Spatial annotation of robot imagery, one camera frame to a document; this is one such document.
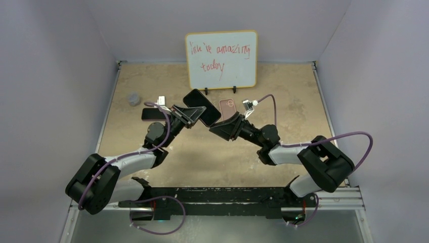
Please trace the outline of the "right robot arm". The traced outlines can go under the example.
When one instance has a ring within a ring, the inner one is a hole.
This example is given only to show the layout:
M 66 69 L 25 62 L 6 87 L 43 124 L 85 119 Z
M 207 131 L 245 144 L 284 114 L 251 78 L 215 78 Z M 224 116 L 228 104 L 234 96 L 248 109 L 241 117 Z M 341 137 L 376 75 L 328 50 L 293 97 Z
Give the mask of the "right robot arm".
M 309 144 L 281 145 L 275 125 L 256 128 L 239 112 L 209 131 L 227 141 L 242 138 L 259 146 L 256 153 L 265 165 L 303 165 L 307 174 L 296 177 L 285 188 L 284 199 L 290 206 L 298 205 L 313 192 L 335 192 L 355 169 L 352 160 L 324 136 L 315 137 Z

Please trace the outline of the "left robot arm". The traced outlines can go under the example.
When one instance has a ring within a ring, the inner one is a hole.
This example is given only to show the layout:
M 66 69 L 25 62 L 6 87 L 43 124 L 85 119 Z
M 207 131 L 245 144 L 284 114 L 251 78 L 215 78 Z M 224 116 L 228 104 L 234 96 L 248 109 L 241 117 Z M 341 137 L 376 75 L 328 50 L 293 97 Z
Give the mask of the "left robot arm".
M 157 121 L 150 124 L 144 144 L 139 149 L 111 157 L 94 153 L 84 161 L 65 188 L 66 195 L 78 204 L 79 210 L 94 215 L 112 202 L 131 200 L 138 207 L 149 204 L 151 193 L 136 179 L 125 183 L 118 181 L 137 171 L 161 165 L 168 155 L 165 148 L 183 128 L 192 128 L 206 107 L 182 108 L 174 105 L 169 112 L 162 108 L 160 111 L 165 123 Z

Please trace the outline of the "bare phone with purple edge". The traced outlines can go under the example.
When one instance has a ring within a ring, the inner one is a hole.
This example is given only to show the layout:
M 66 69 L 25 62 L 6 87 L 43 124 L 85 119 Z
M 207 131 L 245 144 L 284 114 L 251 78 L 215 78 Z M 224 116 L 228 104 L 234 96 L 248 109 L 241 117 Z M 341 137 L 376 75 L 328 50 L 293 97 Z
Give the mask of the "bare phone with purple edge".
M 170 115 L 166 112 L 162 112 L 158 108 L 143 108 L 141 114 L 142 121 L 166 121 L 170 119 Z

